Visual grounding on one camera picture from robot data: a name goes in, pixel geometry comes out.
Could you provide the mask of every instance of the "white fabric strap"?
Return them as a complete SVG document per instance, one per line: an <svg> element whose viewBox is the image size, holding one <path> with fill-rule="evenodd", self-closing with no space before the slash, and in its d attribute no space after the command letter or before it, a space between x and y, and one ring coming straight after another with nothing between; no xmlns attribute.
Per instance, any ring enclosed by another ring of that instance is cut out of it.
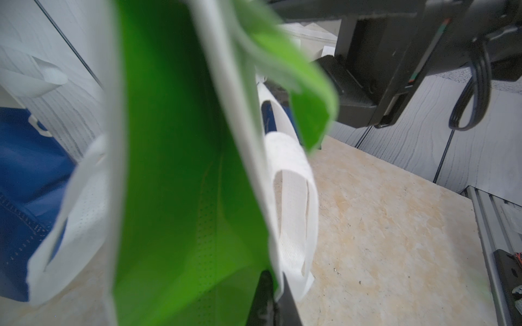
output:
<svg viewBox="0 0 522 326"><path fill-rule="evenodd" d="M314 277L312 260L317 246L319 204L317 188L306 154L279 102L258 85L260 103L269 100L276 128L265 136L270 179L282 172L281 230L278 238L280 266L296 301L308 292ZM271 217L277 222L277 216Z"/></svg>
<svg viewBox="0 0 522 326"><path fill-rule="evenodd" d="M0 46L31 56L34 65L38 67L43 77L43 79L39 79L0 68L0 85L6 88L12 95L36 98L68 81L67 75L58 66L50 63L46 58L29 49L21 42L0 35Z"/></svg>
<svg viewBox="0 0 522 326"><path fill-rule="evenodd" d="M26 281L32 305L63 290L105 241L109 177L105 153L106 138L102 135L75 168L52 230L29 259ZM60 247L50 261L64 227Z"/></svg>

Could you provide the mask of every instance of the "green fabric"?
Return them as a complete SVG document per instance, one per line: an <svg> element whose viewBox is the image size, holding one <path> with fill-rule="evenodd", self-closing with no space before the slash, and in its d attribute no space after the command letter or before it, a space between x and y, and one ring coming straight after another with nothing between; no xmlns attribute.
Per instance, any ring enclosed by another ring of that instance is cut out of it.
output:
<svg viewBox="0 0 522 326"><path fill-rule="evenodd" d="M275 14L257 1L232 2L227 23L231 34L254 59L259 70L288 90L290 109L306 151L318 148L339 104L329 79L290 42Z"/></svg>
<svg viewBox="0 0 522 326"><path fill-rule="evenodd" d="M238 16L258 15L241 1ZM268 232L189 11L175 0L116 3L129 151L113 287L119 325L243 326L259 275L271 270ZM254 62L277 70L310 150L335 117L333 92L269 18L242 19L255 42L236 40L245 109L260 117Z"/></svg>

